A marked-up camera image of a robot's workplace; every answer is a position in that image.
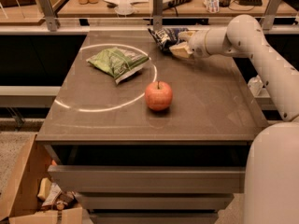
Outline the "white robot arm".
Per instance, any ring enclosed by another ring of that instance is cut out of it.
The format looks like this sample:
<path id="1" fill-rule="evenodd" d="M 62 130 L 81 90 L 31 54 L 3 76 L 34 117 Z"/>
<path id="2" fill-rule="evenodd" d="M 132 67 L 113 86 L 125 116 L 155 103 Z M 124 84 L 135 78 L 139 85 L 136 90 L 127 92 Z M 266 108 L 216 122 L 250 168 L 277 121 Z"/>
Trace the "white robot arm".
<path id="1" fill-rule="evenodd" d="M 299 224 L 299 72 L 266 41 L 250 15 L 225 27 L 183 31 L 177 57 L 221 54 L 250 59 L 282 121 L 254 139 L 247 159 L 244 224 Z"/>

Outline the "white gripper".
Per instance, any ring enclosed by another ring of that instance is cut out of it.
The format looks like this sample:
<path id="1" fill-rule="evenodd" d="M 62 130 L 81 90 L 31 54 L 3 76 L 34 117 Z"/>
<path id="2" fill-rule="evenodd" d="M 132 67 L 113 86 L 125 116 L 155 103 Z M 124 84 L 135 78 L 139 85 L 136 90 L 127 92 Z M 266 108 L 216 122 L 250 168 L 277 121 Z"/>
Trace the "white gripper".
<path id="1" fill-rule="evenodd" d="M 207 31 L 183 31 L 178 34 L 178 38 L 183 41 L 179 44 L 171 46 L 171 53 L 179 58 L 190 58 L 192 55 L 196 58 L 205 58 L 209 56 L 206 50 L 206 34 Z"/>

